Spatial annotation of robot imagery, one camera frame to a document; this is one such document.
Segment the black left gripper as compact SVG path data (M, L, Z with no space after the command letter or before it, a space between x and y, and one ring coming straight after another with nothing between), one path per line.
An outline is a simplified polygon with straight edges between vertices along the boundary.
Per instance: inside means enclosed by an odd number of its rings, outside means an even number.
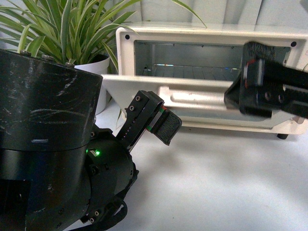
M170 145L182 126L182 120L152 91L138 91L125 111L126 121L117 138L109 128L93 126L86 150L90 199L87 212L81 218L83 223L117 224L122 221L128 213L124 199L139 173L129 151L145 131Z

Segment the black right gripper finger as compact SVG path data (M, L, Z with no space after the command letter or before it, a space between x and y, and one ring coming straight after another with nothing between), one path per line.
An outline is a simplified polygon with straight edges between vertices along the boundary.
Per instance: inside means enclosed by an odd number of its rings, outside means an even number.
M275 110L307 118L308 74L274 60L275 48L258 42L243 47L242 70L224 102L244 115L270 118Z

